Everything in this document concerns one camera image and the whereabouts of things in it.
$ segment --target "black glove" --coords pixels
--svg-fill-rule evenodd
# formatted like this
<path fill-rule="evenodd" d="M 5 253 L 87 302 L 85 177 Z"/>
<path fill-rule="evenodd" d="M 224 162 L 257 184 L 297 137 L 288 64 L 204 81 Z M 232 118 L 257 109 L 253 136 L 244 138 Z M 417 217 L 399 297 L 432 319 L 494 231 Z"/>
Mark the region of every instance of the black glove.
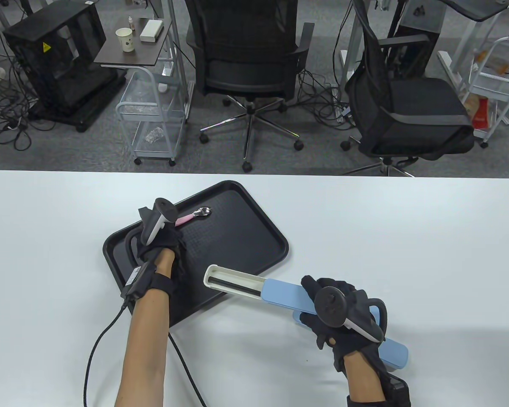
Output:
<path fill-rule="evenodd" d="M 302 287 L 313 301 L 315 296 L 323 287 L 337 287 L 347 298 L 352 291 L 355 291 L 354 285 L 345 281 L 336 281 L 334 279 L 318 279 L 315 281 L 311 276 L 305 276 L 302 279 Z M 343 357 L 354 351 L 361 351 L 372 367 L 378 372 L 386 372 L 383 361 L 379 358 L 379 344 L 370 341 L 357 333 L 353 329 L 346 327 L 331 328 L 322 322 L 317 315 L 302 312 L 299 320 L 307 325 L 317 335 L 317 346 L 319 349 L 324 347 L 324 343 L 333 348 L 334 368 L 338 372 L 345 374 Z M 330 345 L 330 338 L 336 341 L 335 345 Z"/>
<path fill-rule="evenodd" d="M 183 251 L 181 249 L 185 247 L 182 238 L 183 233 L 176 229 L 173 223 L 166 223 L 150 245 L 144 246 L 140 239 L 137 239 L 138 258 L 143 262 L 154 261 L 163 249 L 169 248 L 175 252 L 175 258 L 179 259 Z"/>

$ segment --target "forearm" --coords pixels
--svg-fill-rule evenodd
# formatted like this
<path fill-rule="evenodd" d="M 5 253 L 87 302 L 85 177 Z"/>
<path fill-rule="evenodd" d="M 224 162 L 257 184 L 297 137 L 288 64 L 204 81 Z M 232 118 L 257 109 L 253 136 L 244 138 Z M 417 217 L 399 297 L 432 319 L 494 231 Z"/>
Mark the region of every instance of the forearm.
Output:
<path fill-rule="evenodd" d="M 356 403 L 385 401 L 379 375 L 359 351 L 346 355 L 343 360 L 351 401 Z"/>
<path fill-rule="evenodd" d="M 173 252 L 163 250 L 156 264 L 157 273 L 170 277 Z M 132 315 L 115 407 L 162 407 L 169 326 L 167 293 L 148 290 Z"/>

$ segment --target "spoon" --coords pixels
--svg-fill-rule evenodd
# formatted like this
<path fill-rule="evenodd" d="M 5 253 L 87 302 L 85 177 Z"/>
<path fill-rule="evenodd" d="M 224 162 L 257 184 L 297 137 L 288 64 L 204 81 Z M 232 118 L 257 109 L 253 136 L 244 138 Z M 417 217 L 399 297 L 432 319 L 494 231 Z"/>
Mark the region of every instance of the spoon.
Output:
<path fill-rule="evenodd" d="M 198 216 L 210 215 L 210 213 L 211 213 L 211 208 L 209 208 L 208 206 L 202 206 L 201 208 L 198 208 L 196 211 L 192 212 L 190 215 L 186 215 L 186 216 L 183 216 L 183 217 L 180 217 L 179 219 L 177 219 L 175 221 L 175 226 L 177 227 L 177 226 L 183 225 L 184 223 L 187 223 L 191 219 L 194 219 L 195 217 L 198 217 Z"/>

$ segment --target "gray carpet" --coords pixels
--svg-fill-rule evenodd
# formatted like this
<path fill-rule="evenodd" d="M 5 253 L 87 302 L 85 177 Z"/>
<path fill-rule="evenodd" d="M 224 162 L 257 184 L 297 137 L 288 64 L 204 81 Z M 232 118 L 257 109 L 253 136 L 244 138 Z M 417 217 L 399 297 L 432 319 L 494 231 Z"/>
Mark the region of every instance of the gray carpet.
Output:
<path fill-rule="evenodd" d="M 104 28 L 113 25 L 125 6 L 120 0 L 100 0 L 98 12 Z M 182 0 L 174 0 L 177 24 L 182 36 L 182 49 L 192 58 L 192 52 L 185 45 L 188 14 Z M 304 21 L 315 22 L 315 33 L 307 66 L 311 72 L 332 76 L 331 55 L 339 24 L 347 2 L 344 0 L 319 0 L 316 3 L 299 0 L 298 27 Z M 10 21 L 16 21 L 20 14 L 6 9 Z M 136 10 L 132 14 L 143 14 Z M 392 14 L 379 10 L 370 11 L 371 25 L 383 37 L 390 25 Z M 460 35 L 466 26 L 466 19 L 452 10 L 448 11 L 437 49 L 450 52 L 456 48 Z M 494 35 L 506 35 L 508 18 L 502 18 Z M 352 27 L 352 18 L 344 28 L 340 48 L 346 48 Z M 189 78 L 194 70 L 186 66 Z M 435 56 L 427 69 L 429 76 L 445 78 L 445 73 Z M 30 129 L 32 147 L 24 152 L 15 151 L 11 145 L 0 145 L 0 169 L 14 170 L 67 170 L 67 171 L 136 171 L 162 173 L 241 173 L 244 124 L 232 125 L 210 133 L 211 141 L 202 145 L 198 141 L 199 128 L 219 122 L 237 114 L 234 106 L 225 108 L 219 95 L 202 97 L 195 92 L 187 132 L 177 157 L 177 165 L 169 167 L 167 161 L 145 160 L 140 166 L 134 165 L 125 151 L 123 138 L 111 103 L 95 124 L 83 134 L 72 127 L 57 124 L 54 130 L 40 132 Z M 267 128 L 256 128 L 254 153 L 251 159 L 253 174 L 310 174 L 336 175 L 361 165 L 373 162 L 361 155 L 354 146 L 347 153 L 339 143 L 348 132 L 340 132 L 321 126 L 308 112 L 294 108 L 285 114 L 271 112 L 268 118 L 301 134 L 305 142 L 303 151 L 293 149 L 293 141 Z M 501 125 L 493 135 L 486 150 L 478 145 L 465 155 L 445 156 L 439 161 L 419 161 L 409 168 L 415 176 L 489 177 L 509 178 L 509 126 Z M 378 170 L 364 175 L 379 175 Z"/>

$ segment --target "black tray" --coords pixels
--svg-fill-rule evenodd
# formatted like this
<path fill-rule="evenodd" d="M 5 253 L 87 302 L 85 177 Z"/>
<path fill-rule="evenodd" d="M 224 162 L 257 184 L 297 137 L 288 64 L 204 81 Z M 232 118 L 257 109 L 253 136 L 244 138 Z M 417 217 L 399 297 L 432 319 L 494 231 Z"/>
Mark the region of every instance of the black tray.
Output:
<path fill-rule="evenodd" d="M 211 264 L 259 275 L 287 256 L 287 239 L 238 182 L 219 182 L 176 206 L 180 216 L 201 206 L 209 206 L 212 213 L 179 226 L 187 246 L 188 278 L 171 297 L 171 325 L 224 294 L 206 287 L 202 281 Z M 103 255 L 119 289 L 132 273 L 124 238 L 140 224 L 141 221 L 113 233 L 103 244 Z"/>

